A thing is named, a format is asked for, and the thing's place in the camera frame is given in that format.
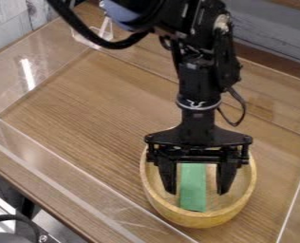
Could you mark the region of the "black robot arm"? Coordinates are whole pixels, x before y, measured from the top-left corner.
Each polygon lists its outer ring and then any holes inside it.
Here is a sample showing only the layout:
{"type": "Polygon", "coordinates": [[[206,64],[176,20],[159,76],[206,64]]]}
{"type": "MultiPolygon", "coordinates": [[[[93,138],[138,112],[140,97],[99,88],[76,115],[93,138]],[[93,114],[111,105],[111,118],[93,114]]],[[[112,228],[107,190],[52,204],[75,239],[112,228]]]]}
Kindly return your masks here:
{"type": "Polygon", "coordinates": [[[220,0],[103,0],[120,28],[158,34],[170,50],[179,80],[175,104],[180,123],[144,137],[146,160],[159,169],[162,185],[176,193],[176,165],[212,163],[215,190],[228,192],[236,168],[248,162],[252,139],[214,124],[220,94],[239,97],[240,64],[234,48],[231,14],[220,0]]]}

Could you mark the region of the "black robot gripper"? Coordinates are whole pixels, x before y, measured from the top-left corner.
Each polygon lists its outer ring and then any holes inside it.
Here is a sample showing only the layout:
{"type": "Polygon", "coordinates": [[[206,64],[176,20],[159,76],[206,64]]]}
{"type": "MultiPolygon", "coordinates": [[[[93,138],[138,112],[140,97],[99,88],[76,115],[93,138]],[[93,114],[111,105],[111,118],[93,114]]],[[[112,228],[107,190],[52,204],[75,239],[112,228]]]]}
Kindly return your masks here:
{"type": "Polygon", "coordinates": [[[159,167],[163,189],[176,194],[176,162],[214,163],[216,193],[231,188],[236,166],[248,163],[252,138],[214,123],[212,110],[182,110],[180,123],[144,136],[146,160],[159,167]]]}

